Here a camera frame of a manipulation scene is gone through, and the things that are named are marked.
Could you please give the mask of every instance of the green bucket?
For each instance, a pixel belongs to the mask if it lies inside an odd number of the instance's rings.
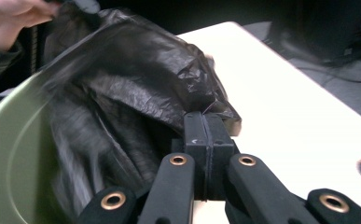
[[[67,223],[52,191],[58,171],[38,76],[0,103],[0,223]]]

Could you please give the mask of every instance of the white tabletop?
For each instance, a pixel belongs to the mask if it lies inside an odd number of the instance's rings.
[[[225,22],[180,35],[215,59],[243,118],[235,141],[293,193],[334,189],[361,206],[361,117],[241,26]],[[223,203],[196,203],[194,223],[228,223]]]

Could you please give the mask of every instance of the black plastic bag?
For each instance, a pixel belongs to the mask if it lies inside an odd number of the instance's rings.
[[[102,189],[151,184],[187,112],[216,113],[232,135],[241,123],[197,47],[124,9],[100,17],[92,31],[65,5],[40,74],[60,161],[54,189],[73,220]]]

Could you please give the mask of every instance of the finger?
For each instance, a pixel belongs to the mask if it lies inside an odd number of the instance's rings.
[[[31,4],[33,8],[37,9],[39,13],[44,15],[54,15],[57,7],[53,4],[49,4],[43,0],[25,0],[28,4]]]
[[[15,16],[14,20],[22,27],[32,27],[46,21],[51,21],[52,16],[41,14],[39,9],[32,8],[26,13]]]

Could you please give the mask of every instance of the dark floor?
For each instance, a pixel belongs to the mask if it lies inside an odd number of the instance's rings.
[[[245,25],[244,29],[263,41],[270,26],[269,21],[256,22]],[[361,59],[333,68],[306,60],[305,57],[291,57],[288,52],[280,53],[306,76],[361,115]]]

